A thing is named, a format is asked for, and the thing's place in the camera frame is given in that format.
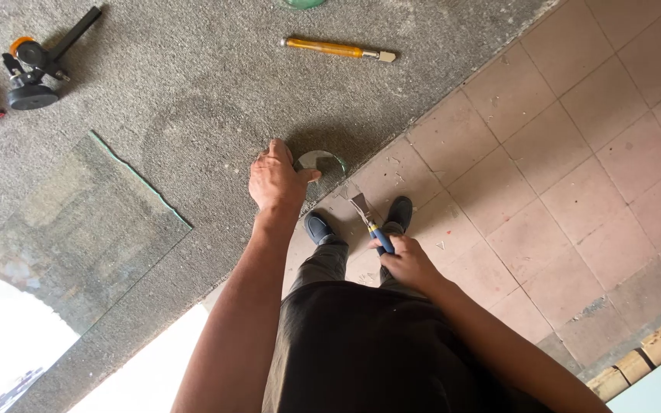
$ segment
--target blue scraper handle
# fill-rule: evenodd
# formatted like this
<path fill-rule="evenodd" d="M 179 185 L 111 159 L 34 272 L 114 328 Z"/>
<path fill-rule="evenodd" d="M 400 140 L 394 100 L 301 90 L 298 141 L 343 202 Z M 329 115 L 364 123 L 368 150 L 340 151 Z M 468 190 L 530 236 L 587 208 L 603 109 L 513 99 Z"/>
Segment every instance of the blue scraper handle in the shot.
<path fill-rule="evenodd" d="M 379 255 L 384 254 L 385 252 L 394 254 L 394 246 L 391 245 L 389 237 L 381 232 L 381 228 L 379 228 L 379 226 L 372 224 L 372 226 L 369 227 L 369 234 L 371 235 L 372 239 L 379 238 L 379 241 L 381 241 L 381 247 L 377 247 L 377 252 Z"/>

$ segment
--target black shoe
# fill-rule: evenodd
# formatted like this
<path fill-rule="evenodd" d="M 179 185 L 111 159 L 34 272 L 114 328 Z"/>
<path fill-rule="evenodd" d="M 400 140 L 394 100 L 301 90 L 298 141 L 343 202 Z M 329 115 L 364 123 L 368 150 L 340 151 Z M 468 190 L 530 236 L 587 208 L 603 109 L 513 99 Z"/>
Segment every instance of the black shoe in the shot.
<path fill-rule="evenodd" d="M 310 239 L 315 242 L 316 246 L 328 235 L 335 235 L 335 232 L 328 225 L 326 219 L 316 211 L 308 212 L 305 217 L 305 231 L 310 236 Z"/>
<path fill-rule="evenodd" d="M 402 232 L 407 232 L 412 221 L 412 201 L 406 196 L 398 196 L 389 207 L 386 222 L 396 222 L 402 227 Z"/>

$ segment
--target black shirt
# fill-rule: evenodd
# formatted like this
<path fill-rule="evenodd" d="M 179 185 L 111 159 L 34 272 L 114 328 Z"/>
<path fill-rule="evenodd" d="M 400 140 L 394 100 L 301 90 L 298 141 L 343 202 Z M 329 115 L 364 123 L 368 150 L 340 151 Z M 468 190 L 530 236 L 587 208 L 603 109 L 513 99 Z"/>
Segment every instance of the black shirt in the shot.
<path fill-rule="evenodd" d="M 284 299 L 263 410 L 548 411 L 494 378 L 428 300 L 348 281 Z"/>

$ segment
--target man's left hand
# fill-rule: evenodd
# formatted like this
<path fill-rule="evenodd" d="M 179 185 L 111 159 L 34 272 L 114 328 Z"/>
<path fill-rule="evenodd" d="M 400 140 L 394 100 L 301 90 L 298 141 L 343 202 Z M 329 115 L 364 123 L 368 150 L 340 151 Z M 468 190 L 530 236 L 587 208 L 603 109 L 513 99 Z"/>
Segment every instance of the man's left hand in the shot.
<path fill-rule="evenodd" d="M 320 171 L 292 168 L 292 153 L 281 139 L 272 139 L 270 147 L 251 165 L 249 193 L 259 211 L 298 210 L 303 205 L 308 182 L 317 181 Z"/>

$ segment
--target hand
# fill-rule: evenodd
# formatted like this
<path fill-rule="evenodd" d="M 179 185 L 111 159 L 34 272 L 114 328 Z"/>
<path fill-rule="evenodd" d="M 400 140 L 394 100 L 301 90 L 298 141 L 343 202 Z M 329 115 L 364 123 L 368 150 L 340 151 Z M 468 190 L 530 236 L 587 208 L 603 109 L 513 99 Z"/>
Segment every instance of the hand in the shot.
<path fill-rule="evenodd" d="M 382 254 L 379 260 L 402 285 L 429 296 L 428 291 L 445 280 L 422 250 L 417 239 L 389 234 L 389 241 L 394 246 L 394 254 Z M 381 247 L 381 242 L 377 238 L 372 239 L 369 248 L 377 247 Z"/>
<path fill-rule="evenodd" d="M 317 181 L 320 171 L 292 168 L 292 153 L 281 139 L 272 139 L 251 164 L 249 193 L 259 205 L 259 211 L 279 209 L 300 213 L 308 182 Z"/>

